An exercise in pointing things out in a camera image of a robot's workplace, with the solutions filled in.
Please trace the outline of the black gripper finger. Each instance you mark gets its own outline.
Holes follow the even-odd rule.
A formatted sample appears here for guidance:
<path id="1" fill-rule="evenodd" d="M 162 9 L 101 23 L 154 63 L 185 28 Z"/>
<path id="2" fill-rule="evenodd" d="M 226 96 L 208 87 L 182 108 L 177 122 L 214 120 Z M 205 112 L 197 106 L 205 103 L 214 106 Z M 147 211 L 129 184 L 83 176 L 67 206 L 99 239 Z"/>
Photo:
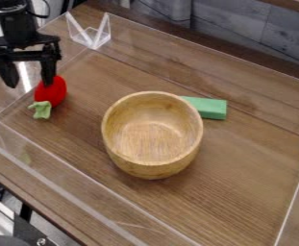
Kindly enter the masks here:
<path id="1" fill-rule="evenodd" d="M 59 60 L 59 52 L 53 44 L 47 44 L 42 54 L 42 78 L 45 86 L 53 84 L 53 79 L 57 75 L 57 61 Z"/>
<path id="2" fill-rule="evenodd" d="M 18 86 L 19 74 L 16 65 L 4 56 L 0 56 L 0 78 L 8 87 L 15 88 Z"/>

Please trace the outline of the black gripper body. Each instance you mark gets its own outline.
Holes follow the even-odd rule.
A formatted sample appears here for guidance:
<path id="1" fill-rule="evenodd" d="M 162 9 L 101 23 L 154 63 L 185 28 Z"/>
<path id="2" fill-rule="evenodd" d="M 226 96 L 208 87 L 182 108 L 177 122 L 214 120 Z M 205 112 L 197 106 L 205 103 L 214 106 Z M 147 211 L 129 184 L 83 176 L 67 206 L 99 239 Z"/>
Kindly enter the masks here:
<path id="1" fill-rule="evenodd" d="M 36 33 L 22 42 L 0 37 L 0 62 L 58 62 L 62 59 L 61 37 Z"/>

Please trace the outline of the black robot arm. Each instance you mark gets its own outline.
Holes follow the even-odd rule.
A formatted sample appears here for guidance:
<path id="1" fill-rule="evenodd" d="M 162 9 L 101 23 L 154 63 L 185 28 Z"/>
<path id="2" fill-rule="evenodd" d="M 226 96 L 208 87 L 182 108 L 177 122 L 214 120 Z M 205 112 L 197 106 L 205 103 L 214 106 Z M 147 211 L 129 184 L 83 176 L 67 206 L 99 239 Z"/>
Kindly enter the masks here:
<path id="1" fill-rule="evenodd" d="M 15 62 L 39 62 L 45 85 L 54 83 L 61 37 L 39 33 L 36 27 L 36 19 L 49 17 L 32 12 L 28 0 L 0 0 L 0 78 L 11 88 L 19 82 Z"/>

